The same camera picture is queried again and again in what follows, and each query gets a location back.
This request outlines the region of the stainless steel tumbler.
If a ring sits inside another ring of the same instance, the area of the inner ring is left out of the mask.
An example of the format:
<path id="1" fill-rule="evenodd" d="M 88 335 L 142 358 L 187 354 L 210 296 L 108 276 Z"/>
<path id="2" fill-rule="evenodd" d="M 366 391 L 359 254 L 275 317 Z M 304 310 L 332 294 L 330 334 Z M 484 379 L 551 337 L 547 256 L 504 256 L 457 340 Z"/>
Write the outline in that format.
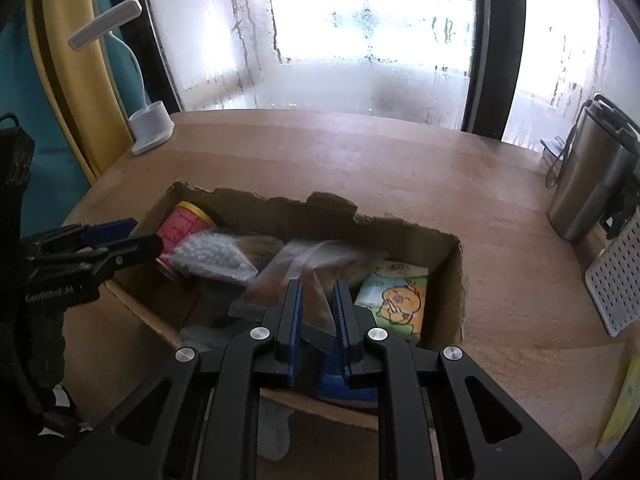
<path id="1" fill-rule="evenodd" d="M 556 234 L 577 243 L 605 215 L 639 161 L 639 126 L 598 93 L 587 100 L 548 174 L 558 178 L 548 218 Z"/>

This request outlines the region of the teal curtain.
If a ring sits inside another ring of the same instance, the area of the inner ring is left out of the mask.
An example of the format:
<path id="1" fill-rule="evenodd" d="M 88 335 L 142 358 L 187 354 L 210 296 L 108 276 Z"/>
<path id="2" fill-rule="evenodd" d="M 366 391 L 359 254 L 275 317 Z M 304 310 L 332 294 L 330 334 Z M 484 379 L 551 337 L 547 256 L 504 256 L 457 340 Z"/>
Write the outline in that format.
<path id="1" fill-rule="evenodd" d="M 21 234 L 62 226 L 90 182 L 44 93 L 30 48 L 26 11 L 18 4 L 1 32 L 1 111 L 17 116 L 35 141 L 32 177 L 23 200 Z"/>

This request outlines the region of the black window frame post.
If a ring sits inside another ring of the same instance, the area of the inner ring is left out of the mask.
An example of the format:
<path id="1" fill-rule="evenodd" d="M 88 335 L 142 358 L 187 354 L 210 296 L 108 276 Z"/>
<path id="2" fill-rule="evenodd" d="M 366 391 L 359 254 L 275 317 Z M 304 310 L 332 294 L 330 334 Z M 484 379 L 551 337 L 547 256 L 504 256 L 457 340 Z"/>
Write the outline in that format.
<path id="1" fill-rule="evenodd" d="M 521 68 L 526 0 L 476 0 L 462 130 L 500 141 Z"/>

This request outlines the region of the brown cardboard box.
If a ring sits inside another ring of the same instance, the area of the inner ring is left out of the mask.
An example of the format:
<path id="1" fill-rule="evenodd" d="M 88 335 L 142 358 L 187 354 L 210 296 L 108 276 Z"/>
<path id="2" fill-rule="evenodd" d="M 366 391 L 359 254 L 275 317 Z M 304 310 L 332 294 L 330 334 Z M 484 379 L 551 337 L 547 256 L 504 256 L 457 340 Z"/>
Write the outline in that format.
<path id="1" fill-rule="evenodd" d="M 232 188 L 207 191 L 180 181 L 148 211 L 138 233 L 154 233 L 182 200 L 199 206 L 224 228 L 280 240 L 344 240 L 385 252 L 395 261 L 425 266 L 430 276 L 420 344 L 438 350 L 462 341 L 465 284 L 462 247 L 456 236 L 397 218 L 366 217 L 349 200 L 329 193 L 314 192 L 300 202 Z M 183 327 L 203 325 L 213 316 L 213 305 L 198 285 L 179 280 L 157 263 L 119 272 L 106 288 L 174 348 L 181 344 Z"/>

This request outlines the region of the translucent zip pouch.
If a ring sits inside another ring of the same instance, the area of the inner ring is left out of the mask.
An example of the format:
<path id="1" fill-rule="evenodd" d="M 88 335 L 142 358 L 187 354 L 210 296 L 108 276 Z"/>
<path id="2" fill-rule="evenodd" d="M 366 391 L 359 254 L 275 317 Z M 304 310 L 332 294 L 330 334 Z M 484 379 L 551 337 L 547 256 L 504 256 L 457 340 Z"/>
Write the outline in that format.
<path id="1" fill-rule="evenodd" d="M 300 281 L 304 295 L 302 337 L 314 348 L 329 353 L 336 337 L 330 308 L 334 283 L 344 281 L 355 287 L 385 257 L 382 250 L 342 240 L 290 240 L 250 280 L 232 302 L 229 313 L 258 321 L 268 309 L 281 303 L 290 281 Z"/>

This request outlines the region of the white desk lamp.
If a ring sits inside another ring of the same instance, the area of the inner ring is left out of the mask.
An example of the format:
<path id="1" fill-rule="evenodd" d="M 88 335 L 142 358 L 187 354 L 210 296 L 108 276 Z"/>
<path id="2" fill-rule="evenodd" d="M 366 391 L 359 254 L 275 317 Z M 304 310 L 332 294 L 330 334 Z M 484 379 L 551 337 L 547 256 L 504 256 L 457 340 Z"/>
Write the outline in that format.
<path id="1" fill-rule="evenodd" d="M 149 153 L 170 140 L 175 130 L 163 101 L 152 102 L 146 92 L 140 63 L 125 39 L 120 36 L 122 25 L 140 18 L 139 0 L 122 0 L 100 12 L 76 29 L 67 40 L 74 51 L 102 41 L 111 64 L 118 96 L 123 98 L 125 118 L 134 139 L 132 154 Z"/>

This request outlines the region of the yellow lid red can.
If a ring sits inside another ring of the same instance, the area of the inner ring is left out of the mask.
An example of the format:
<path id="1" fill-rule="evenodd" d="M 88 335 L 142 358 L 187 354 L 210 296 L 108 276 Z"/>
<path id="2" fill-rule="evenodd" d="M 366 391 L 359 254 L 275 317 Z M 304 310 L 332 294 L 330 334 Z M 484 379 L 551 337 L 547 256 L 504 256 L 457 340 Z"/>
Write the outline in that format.
<path id="1" fill-rule="evenodd" d="M 179 202 L 156 231 L 163 241 L 163 251 L 156 259 L 163 274 L 175 281 L 178 276 L 169 264 L 168 255 L 186 237 L 213 228 L 216 228 L 215 221 L 203 209 L 186 200 Z"/>

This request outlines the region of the grey towel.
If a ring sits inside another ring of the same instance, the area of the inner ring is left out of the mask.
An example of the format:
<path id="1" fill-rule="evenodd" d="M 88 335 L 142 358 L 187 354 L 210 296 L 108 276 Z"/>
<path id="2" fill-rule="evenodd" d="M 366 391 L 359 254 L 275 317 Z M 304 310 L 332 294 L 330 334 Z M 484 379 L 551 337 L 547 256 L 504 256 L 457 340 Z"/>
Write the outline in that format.
<path id="1" fill-rule="evenodd" d="M 183 347 L 193 348 L 198 353 L 205 353 L 216 348 L 226 348 L 233 338 L 253 327 L 253 323 L 243 320 L 222 327 L 192 325 L 183 327 L 179 332 L 179 337 Z"/>

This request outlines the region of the blue tissue pack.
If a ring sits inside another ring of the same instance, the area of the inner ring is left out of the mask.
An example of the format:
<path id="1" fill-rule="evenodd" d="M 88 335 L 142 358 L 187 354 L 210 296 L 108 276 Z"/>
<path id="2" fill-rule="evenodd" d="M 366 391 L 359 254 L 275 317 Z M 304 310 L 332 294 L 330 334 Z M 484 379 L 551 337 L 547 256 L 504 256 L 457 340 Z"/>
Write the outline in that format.
<path id="1" fill-rule="evenodd" d="M 378 390 L 348 388 L 342 376 L 324 374 L 318 383 L 316 397 L 326 402 L 375 405 L 378 403 Z"/>

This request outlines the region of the cartoon tissue pack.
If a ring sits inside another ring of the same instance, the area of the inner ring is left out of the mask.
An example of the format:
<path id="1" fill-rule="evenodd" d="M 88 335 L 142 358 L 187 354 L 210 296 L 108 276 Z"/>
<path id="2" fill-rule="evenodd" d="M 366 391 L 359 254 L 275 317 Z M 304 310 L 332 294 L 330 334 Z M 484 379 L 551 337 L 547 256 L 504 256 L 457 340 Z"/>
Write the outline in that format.
<path id="1" fill-rule="evenodd" d="M 426 266 L 380 260 L 363 281 L 355 304 L 375 324 L 416 344 L 421 339 L 430 271 Z"/>

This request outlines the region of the white perforated basket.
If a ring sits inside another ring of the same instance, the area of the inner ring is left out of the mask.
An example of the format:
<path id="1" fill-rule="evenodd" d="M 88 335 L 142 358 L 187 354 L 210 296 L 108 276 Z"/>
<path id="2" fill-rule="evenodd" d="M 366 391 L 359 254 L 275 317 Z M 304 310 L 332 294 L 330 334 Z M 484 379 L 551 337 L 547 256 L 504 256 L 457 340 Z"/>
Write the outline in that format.
<path id="1" fill-rule="evenodd" d="M 585 273 L 586 289 L 611 337 L 639 319 L 639 211 Z"/>

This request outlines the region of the yellow curtain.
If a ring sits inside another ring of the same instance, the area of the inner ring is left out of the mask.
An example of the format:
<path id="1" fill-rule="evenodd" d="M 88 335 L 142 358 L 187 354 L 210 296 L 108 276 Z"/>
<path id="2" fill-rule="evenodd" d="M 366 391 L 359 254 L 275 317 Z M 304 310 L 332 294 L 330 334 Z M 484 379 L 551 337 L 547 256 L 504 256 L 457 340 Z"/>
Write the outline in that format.
<path id="1" fill-rule="evenodd" d="M 93 0 L 25 0 L 29 45 L 44 93 L 64 138 L 93 183 L 132 145 L 104 47 L 68 45 L 91 21 Z"/>

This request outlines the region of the yellow tissue pack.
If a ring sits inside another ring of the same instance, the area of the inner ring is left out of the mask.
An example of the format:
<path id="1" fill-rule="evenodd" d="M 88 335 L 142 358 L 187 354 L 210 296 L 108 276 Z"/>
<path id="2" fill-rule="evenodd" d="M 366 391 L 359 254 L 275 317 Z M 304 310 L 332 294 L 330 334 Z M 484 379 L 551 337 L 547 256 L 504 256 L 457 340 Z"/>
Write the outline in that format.
<path id="1" fill-rule="evenodd" d="M 639 357 L 634 356 L 620 389 L 611 417 L 597 445 L 597 450 L 608 457 L 620 443 L 639 409 Z"/>

